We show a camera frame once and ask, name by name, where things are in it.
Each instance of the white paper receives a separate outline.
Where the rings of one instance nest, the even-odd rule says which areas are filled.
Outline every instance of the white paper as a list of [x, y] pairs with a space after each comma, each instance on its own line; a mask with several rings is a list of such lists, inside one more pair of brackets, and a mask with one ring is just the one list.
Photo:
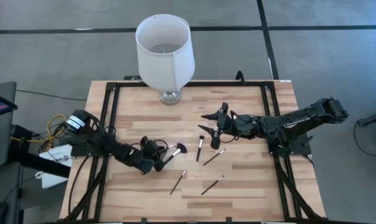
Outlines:
[[[48, 159], [51, 161], [54, 161], [54, 158], [56, 159], [56, 162], [59, 162], [65, 166], [72, 166], [72, 158], [70, 156], [70, 153], [72, 151], [71, 145], [64, 145], [55, 147], [52, 149], [49, 149], [48, 152], [42, 152], [40, 153], [40, 157], [44, 159]], [[62, 182], [67, 181], [68, 179], [65, 177], [59, 177], [57, 175], [52, 174], [42, 174], [41, 175], [41, 184], [43, 189], [47, 189], [49, 187], [55, 186], [57, 184], [60, 184]]]

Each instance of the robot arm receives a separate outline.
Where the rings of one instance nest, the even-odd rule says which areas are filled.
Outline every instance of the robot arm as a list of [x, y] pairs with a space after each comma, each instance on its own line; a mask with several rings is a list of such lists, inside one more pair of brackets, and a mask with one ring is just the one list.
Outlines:
[[136, 149], [129, 144], [116, 141], [115, 135], [108, 133], [100, 125], [98, 118], [84, 110], [76, 110], [66, 121], [66, 127], [70, 133], [75, 135], [68, 143], [72, 146], [83, 146], [105, 152], [106, 155], [113, 155], [117, 161], [135, 167], [142, 174], [147, 174], [152, 167], [162, 159], [165, 150], [158, 151], [155, 142], [143, 137], [142, 149]]
[[233, 136], [232, 140], [265, 138], [273, 144], [285, 147], [298, 136], [321, 124], [341, 123], [348, 117], [339, 100], [333, 98], [318, 100], [307, 108], [281, 116], [238, 115], [231, 111], [229, 117], [227, 111], [228, 104], [223, 103], [216, 113], [202, 116], [217, 121], [215, 129], [199, 125], [212, 136], [210, 145], [213, 149], [220, 147], [221, 134]]

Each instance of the wooden tabletop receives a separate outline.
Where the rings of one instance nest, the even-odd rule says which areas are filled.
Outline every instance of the wooden tabletop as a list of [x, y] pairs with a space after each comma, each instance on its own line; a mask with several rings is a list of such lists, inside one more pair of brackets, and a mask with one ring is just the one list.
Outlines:
[[[105, 85], [103, 81], [92, 82], [88, 95], [86, 110], [97, 117], [101, 114]], [[282, 114], [298, 109], [292, 83], [275, 81], [275, 87]], [[270, 93], [268, 99], [273, 111]], [[177, 155], [163, 171], [153, 169], [146, 175], [110, 159], [100, 221], [139, 222], [142, 217], [149, 222], [222, 222], [225, 217], [235, 221], [284, 220], [274, 162], [264, 139], [222, 143], [220, 150], [226, 151], [203, 166], [218, 151], [210, 147], [210, 136], [197, 125], [215, 127], [215, 121], [200, 116], [216, 112], [222, 102], [238, 114], [265, 114], [261, 91], [256, 86], [184, 87], [181, 101], [174, 106], [163, 105], [152, 88], [121, 88], [115, 122], [118, 141], [131, 144], [147, 136], [169, 144], [183, 143], [188, 153]], [[204, 135], [205, 140], [200, 161], [196, 162], [199, 135]], [[313, 166], [303, 156], [291, 156], [291, 160], [297, 189], [315, 212], [324, 215]], [[67, 216], [70, 188], [82, 161], [77, 158], [73, 162], [60, 218]], [[77, 177], [72, 208], [87, 189], [90, 167], [91, 158]], [[184, 169], [187, 173], [170, 195]], [[201, 195], [221, 175], [224, 179]], [[291, 204], [289, 190], [286, 191]], [[93, 217], [95, 201], [96, 192], [89, 217]], [[293, 206], [289, 206], [289, 211], [294, 217]]]

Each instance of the table lamp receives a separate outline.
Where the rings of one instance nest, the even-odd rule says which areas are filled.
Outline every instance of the table lamp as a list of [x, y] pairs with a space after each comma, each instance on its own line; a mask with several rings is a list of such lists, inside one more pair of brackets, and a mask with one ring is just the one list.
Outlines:
[[181, 99], [181, 88], [195, 72], [188, 23], [180, 17], [158, 14], [137, 27], [138, 70], [143, 81], [160, 91], [165, 105]]

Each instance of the brush bristles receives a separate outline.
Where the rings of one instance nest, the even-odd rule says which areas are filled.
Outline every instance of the brush bristles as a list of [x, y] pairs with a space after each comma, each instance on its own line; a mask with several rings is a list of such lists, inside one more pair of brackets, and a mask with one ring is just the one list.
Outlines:
[[187, 153], [187, 148], [181, 143], [177, 143], [177, 148], [181, 150], [181, 153]]

